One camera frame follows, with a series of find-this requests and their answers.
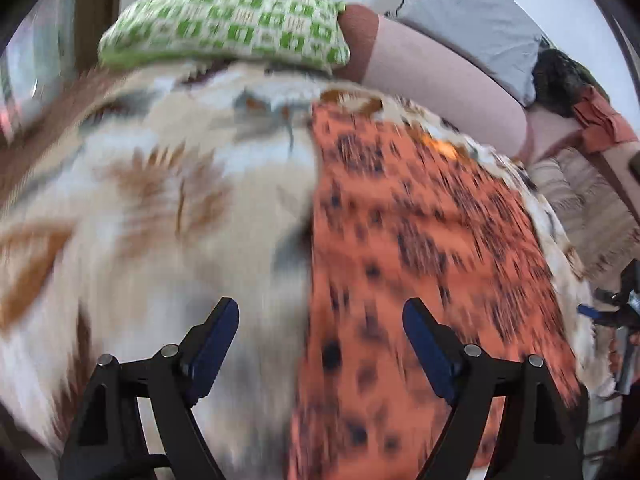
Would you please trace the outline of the orange floral garment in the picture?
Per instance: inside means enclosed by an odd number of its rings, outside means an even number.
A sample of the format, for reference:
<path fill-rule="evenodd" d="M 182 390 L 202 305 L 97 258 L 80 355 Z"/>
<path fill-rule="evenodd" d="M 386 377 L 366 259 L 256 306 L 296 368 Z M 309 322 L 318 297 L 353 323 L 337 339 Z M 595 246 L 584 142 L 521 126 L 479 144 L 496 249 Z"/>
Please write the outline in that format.
<path fill-rule="evenodd" d="M 412 479 L 449 408 L 401 322 L 419 298 L 465 344 L 543 356 L 567 407 L 582 390 L 521 195 L 451 144 L 321 103 L 306 353 L 292 479 Z"/>

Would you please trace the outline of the beige striped fringed cloth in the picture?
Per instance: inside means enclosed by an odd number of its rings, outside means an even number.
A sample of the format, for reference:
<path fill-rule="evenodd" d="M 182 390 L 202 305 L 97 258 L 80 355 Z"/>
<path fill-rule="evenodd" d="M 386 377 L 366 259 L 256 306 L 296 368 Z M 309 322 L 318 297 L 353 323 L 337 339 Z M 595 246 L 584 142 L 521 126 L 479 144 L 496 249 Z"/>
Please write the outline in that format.
<path fill-rule="evenodd" d="M 639 257 L 639 223 L 614 188 L 574 148 L 527 168 L 548 200 L 594 286 L 615 282 Z"/>

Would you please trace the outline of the rust orange cloth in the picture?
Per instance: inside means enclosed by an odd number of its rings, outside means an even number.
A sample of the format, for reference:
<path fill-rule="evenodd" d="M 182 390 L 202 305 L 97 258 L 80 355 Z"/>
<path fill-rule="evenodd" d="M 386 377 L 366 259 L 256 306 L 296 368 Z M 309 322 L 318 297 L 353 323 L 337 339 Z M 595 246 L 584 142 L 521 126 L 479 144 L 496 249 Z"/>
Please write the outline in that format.
<path fill-rule="evenodd" d="M 588 155 L 601 154 L 614 146 L 638 140 L 629 122 L 614 110 L 596 87 L 582 90 L 573 112 L 582 126 L 582 150 Z"/>

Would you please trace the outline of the beige leaf-pattern fleece blanket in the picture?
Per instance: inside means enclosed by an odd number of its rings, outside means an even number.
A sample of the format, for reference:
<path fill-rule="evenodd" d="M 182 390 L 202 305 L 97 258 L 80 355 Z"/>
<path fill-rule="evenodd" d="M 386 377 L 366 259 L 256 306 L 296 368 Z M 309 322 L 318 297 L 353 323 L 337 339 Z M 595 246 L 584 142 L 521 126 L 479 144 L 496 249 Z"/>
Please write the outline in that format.
<path fill-rule="evenodd" d="M 607 381 L 582 264 L 514 160 L 427 108 L 274 64 L 163 64 L 128 75 L 32 167 L 1 211 L 1 402 L 62 452 L 96 360 L 152 356 L 233 298 L 240 326 L 194 415 L 230 479 L 288 476 L 307 348 L 321 103 L 423 130 L 521 195 L 582 394 Z"/>

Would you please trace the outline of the black fluffy cloth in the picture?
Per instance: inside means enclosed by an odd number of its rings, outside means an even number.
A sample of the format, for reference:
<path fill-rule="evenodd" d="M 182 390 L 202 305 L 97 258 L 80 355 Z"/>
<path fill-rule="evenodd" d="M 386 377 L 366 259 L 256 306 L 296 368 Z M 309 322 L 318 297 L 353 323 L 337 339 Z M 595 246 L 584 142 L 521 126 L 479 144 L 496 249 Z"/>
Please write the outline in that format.
<path fill-rule="evenodd" d="M 565 118 L 574 116 L 574 105 L 590 87 L 606 102 L 610 97 L 590 71 L 558 49 L 542 50 L 533 70 L 535 103 Z"/>

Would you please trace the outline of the pink brown bolster pillow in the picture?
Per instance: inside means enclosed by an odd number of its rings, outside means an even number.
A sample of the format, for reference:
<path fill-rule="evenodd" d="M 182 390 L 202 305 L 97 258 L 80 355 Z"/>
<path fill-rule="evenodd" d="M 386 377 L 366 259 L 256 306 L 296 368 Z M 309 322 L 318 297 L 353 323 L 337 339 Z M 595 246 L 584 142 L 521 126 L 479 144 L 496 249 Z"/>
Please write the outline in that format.
<path fill-rule="evenodd" d="M 349 4 L 338 16 L 350 59 L 336 76 L 419 104 L 474 140 L 529 162 L 525 108 L 479 68 L 438 41 Z"/>

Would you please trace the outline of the grey pillow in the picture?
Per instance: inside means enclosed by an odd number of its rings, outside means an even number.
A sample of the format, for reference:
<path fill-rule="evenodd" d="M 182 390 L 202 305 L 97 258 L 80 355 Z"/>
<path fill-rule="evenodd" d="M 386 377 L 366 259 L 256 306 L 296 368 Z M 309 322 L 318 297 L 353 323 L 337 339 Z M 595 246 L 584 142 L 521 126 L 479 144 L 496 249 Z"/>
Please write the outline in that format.
<path fill-rule="evenodd" d="M 536 100 L 544 33 L 513 0 L 400 0 L 387 16 L 461 55 L 521 105 Z"/>

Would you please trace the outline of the green white patterned pillow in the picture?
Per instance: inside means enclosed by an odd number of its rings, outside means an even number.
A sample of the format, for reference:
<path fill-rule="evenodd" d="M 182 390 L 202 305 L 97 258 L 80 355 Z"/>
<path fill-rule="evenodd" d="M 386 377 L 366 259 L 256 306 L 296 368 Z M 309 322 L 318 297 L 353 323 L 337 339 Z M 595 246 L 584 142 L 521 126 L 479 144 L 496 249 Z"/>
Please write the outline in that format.
<path fill-rule="evenodd" d="M 335 0 L 138 0 L 104 32 L 105 66 L 247 58 L 332 72 L 350 59 Z"/>

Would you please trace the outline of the dark wooden window frame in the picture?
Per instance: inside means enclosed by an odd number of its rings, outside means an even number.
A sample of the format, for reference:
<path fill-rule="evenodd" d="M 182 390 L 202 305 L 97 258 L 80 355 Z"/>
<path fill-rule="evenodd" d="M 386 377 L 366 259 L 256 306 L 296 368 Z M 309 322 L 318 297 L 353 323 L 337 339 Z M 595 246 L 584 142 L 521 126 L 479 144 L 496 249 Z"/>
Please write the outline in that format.
<path fill-rule="evenodd" d="M 98 45 L 119 14 L 120 0 L 75 0 L 74 62 L 79 73 L 98 64 Z"/>

